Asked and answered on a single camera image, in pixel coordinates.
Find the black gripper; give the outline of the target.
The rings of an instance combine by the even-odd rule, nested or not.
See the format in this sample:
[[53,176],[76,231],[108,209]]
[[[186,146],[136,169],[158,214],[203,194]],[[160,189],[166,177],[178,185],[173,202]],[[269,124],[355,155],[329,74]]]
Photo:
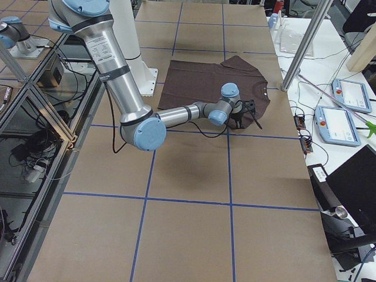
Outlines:
[[254,100],[238,101],[236,109],[239,109],[239,111],[230,114],[230,119],[234,122],[233,128],[245,129],[249,127],[256,117],[256,104]]

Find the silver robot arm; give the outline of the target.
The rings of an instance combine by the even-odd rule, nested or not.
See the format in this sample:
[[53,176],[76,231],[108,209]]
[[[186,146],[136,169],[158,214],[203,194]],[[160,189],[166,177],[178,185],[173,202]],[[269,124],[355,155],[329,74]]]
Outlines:
[[139,150],[154,151],[164,143],[166,130],[206,118],[216,126],[233,119],[241,125],[243,115],[256,115],[252,100],[243,101],[235,83],[221,87],[216,103],[195,102],[188,106],[154,112],[145,104],[130,67],[116,39],[109,1],[49,1],[49,24],[62,33],[81,38],[99,72],[99,79],[112,95],[121,113],[120,135]]

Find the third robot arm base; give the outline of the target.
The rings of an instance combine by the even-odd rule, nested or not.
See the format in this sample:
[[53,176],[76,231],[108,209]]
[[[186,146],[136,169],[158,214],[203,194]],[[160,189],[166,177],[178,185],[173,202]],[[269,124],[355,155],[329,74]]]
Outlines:
[[49,42],[49,39],[30,35],[17,16],[1,18],[1,44],[14,58],[36,59],[49,47]]

